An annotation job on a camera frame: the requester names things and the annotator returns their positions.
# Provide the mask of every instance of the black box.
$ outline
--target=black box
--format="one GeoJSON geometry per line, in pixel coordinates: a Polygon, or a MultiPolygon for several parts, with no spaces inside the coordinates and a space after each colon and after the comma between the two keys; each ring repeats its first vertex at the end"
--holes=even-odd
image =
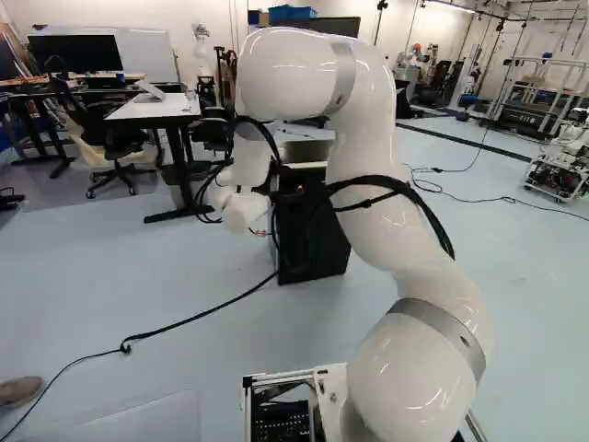
{"type": "MultiPolygon", "coordinates": [[[[304,192],[317,186],[309,193],[321,192],[325,171],[324,165],[297,168],[297,173],[291,177],[280,178],[279,190],[281,193],[304,192]]],[[[331,204],[317,206],[317,199],[302,198],[294,203],[280,204],[275,210],[276,228],[280,233],[277,239],[280,252],[285,257],[285,260],[279,260],[275,254],[279,285],[345,273],[352,247],[331,204]]]]}

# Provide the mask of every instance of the shoe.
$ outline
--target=shoe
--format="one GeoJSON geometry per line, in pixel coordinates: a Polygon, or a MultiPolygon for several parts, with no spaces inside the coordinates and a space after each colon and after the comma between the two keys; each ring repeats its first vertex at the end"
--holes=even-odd
{"type": "Polygon", "coordinates": [[[18,407],[33,399],[43,385],[37,376],[10,379],[0,384],[0,407],[18,407]]]}

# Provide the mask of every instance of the whiteboard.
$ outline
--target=whiteboard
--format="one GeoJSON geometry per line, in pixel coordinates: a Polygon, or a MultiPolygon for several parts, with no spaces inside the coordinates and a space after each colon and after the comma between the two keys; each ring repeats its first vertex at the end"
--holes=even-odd
{"type": "Polygon", "coordinates": [[[29,35],[114,35],[127,74],[145,74],[152,83],[179,81],[175,55],[166,29],[81,28],[47,26],[29,35]]]}

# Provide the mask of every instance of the monitor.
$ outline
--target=monitor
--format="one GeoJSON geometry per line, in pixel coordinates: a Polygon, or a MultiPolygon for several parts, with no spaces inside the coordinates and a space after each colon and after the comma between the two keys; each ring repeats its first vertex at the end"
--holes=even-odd
{"type": "Polygon", "coordinates": [[[301,28],[316,30],[324,34],[343,35],[345,37],[358,38],[360,31],[359,17],[319,17],[307,18],[302,20],[281,20],[272,22],[273,26],[289,26],[291,28],[301,28]]]}
{"type": "Polygon", "coordinates": [[[41,71],[52,55],[61,57],[70,72],[122,71],[114,35],[29,35],[30,51],[41,71]]]}
{"type": "Polygon", "coordinates": [[[20,76],[15,65],[15,55],[4,34],[0,33],[0,80],[10,80],[20,76]]]}

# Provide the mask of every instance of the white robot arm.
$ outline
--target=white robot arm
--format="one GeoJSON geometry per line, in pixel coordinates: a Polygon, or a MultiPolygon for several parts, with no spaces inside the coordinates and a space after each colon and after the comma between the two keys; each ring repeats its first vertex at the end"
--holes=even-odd
{"type": "MultiPolygon", "coordinates": [[[[395,147],[395,83],[374,47],[302,29],[262,29],[240,54],[237,91],[237,113],[258,120],[330,117],[336,142],[328,184],[375,174],[409,180],[395,147]]],[[[240,124],[234,158],[219,177],[229,185],[211,197],[227,227],[240,232],[270,207],[250,188],[266,179],[271,150],[255,127],[240,124]]],[[[343,207],[387,192],[351,186],[331,201],[343,207]]],[[[491,354],[491,320],[479,288],[402,195],[338,219],[356,253],[391,272],[399,297],[348,363],[353,407],[383,441],[451,440],[491,354]]]]}

